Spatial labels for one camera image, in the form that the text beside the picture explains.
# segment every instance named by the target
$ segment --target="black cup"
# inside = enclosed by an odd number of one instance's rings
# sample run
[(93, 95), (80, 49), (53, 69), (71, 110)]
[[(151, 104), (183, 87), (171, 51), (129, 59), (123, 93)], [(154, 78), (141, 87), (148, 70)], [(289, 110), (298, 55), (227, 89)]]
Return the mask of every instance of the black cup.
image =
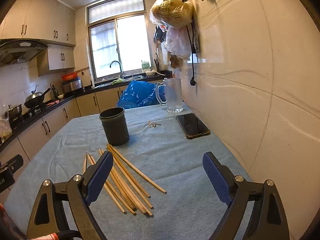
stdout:
[(108, 143), (118, 146), (129, 141), (123, 107), (113, 107), (99, 114)]

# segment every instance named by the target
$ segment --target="window frame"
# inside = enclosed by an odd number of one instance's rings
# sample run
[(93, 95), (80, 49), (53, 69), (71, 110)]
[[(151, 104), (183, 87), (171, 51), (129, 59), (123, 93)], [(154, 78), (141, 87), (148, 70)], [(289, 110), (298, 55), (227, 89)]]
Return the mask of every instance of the window frame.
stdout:
[[(89, 23), (89, 9), (90, 8), (93, 8), (93, 7), (96, 7), (98, 5), (101, 5), (101, 4), (104, 4), (104, 3), (108, 3), (108, 2), (111, 2), (111, 1), (115, 1), (115, 0), (104, 0), (103, 2), (100, 2), (100, 3), (96, 3), (92, 6), (88, 6), (87, 7), (87, 22)], [(108, 18), (105, 18), (105, 19), (102, 19), (102, 20), (99, 20), (99, 21), (96, 21), (96, 22), (93, 22), (91, 24), (88, 24), (88, 36), (89, 36), (89, 54), (90, 54), (90, 60), (91, 60), (91, 66), (92, 66), (92, 72), (93, 72), (93, 79), (94, 79), (94, 83), (100, 83), (100, 82), (105, 82), (106, 80), (111, 80), (111, 79), (116, 79), (119, 77), (119, 75), (121, 74), (122, 72), (122, 67), (119, 68), (119, 72), (118, 73), (114, 73), (114, 74), (111, 74), (111, 75), (106, 75), (106, 76), (103, 76), (103, 77), (100, 77), (100, 78), (97, 78), (97, 74), (96, 74), (96, 69), (95, 69), (95, 66), (94, 66), (94, 60), (93, 60), (93, 51), (92, 51), (92, 41), (91, 41), (91, 29), (94, 28), (94, 27), (97, 27), (97, 26), (100, 26), (100, 25), (103, 25), (103, 24), (106, 24), (106, 23), (110, 23), (110, 22), (114, 22), (115, 24), (115, 32), (116, 32), (116, 44), (117, 44), (117, 54), (118, 54), (118, 61), (121, 63), (122, 65), (122, 62), (121, 62), (121, 52), (120, 52), (120, 49), (119, 49), (119, 42), (118, 42), (118, 26), (117, 26), (117, 20), (119, 19), (123, 19), (123, 18), (127, 18), (127, 17), (132, 17), (132, 16), (139, 16), (139, 15), (144, 15), (145, 17), (145, 20), (146, 20), (146, 17), (148, 16), (147, 15), (147, 10), (146, 10), (146, 3), (145, 3), (145, 0), (143, 0), (143, 7), (144, 7), (144, 10), (143, 11), (135, 11), (135, 12), (129, 12), (129, 13), (123, 13), (123, 14), (119, 14), (119, 15), (115, 15), (115, 16), (112, 16), (112, 17), (108, 17)], [(148, 46), (149, 46), (149, 54), (150, 54), (150, 64), (151, 66), (150, 67), (153, 67), (153, 52), (152, 52), (152, 47), (151, 47), (151, 43), (150, 43), (150, 37), (149, 37), (149, 31), (148, 31), (148, 24), (147, 24), (147, 21), (145, 22), (146, 24), (146, 30), (147, 30), (147, 40), (148, 40)], [(130, 70), (130, 71), (125, 71), (125, 75), (132, 75), (132, 74), (137, 74), (137, 73), (142, 73), (142, 70), (141, 69), (134, 69), (134, 70)]]

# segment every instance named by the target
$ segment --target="phone screen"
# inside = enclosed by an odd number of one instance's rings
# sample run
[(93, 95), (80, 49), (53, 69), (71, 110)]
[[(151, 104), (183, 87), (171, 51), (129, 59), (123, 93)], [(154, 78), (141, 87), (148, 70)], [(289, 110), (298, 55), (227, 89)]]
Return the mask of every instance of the phone screen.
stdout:
[(196, 138), (210, 134), (210, 130), (194, 113), (177, 115), (176, 119), (187, 137)]

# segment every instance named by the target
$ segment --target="screw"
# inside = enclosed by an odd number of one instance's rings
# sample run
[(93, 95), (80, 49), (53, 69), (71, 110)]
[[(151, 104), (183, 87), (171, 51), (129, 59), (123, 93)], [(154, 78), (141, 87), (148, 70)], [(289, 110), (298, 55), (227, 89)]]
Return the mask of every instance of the screw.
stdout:
[(81, 180), (81, 178), (82, 178), (81, 175), (75, 175), (75, 176), (73, 177), (73, 180), (74, 180), (74, 181), (79, 181), (79, 180)]
[(235, 176), (236, 181), (241, 182), (244, 180), (244, 178), (240, 175)]
[(43, 182), (43, 186), (48, 186), (50, 184), (50, 180), (46, 179), (44, 182)]
[(268, 179), (268, 180), (267, 180), (267, 184), (268, 184), (269, 186), (273, 186), (273, 185), (274, 185), (274, 182), (273, 182), (271, 179)]

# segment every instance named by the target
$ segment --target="blue tablecloth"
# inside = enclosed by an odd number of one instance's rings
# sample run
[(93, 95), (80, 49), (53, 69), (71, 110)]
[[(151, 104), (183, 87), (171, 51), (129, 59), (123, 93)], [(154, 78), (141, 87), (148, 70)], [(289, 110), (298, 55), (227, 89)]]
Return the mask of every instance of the blue tablecloth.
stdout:
[[(190, 113), (185, 110), (179, 114)], [(128, 143), (116, 147), (138, 169), (167, 190), (163, 194), (134, 171), (132, 174), (151, 195), (154, 218), (140, 212), (137, 216), (122, 214), (102, 189), (92, 203), (95, 219), (109, 240), (113, 239), (198, 239), (208, 240), (226, 205), (218, 199), (203, 167), (202, 156), (212, 151), (217, 159), (236, 175), (250, 180), (232, 153), (214, 134), (188, 140), (165, 106), (127, 109), (125, 117), (130, 134)], [(152, 127), (148, 121), (161, 126)], [(40, 150), (23, 171), (11, 190), (5, 208), (23, 231), (41, 183), (69, 180), (82, 173), (86, 152), (99, 158), (98, 148), (106, 148), (107, 139), (98, 115), (71, 120)], [(253, 203), (247, 207), (236, 239), (241, 239), (250, 218)], [(76, 229), (68, 204), (66, 215), (71, 229)]]

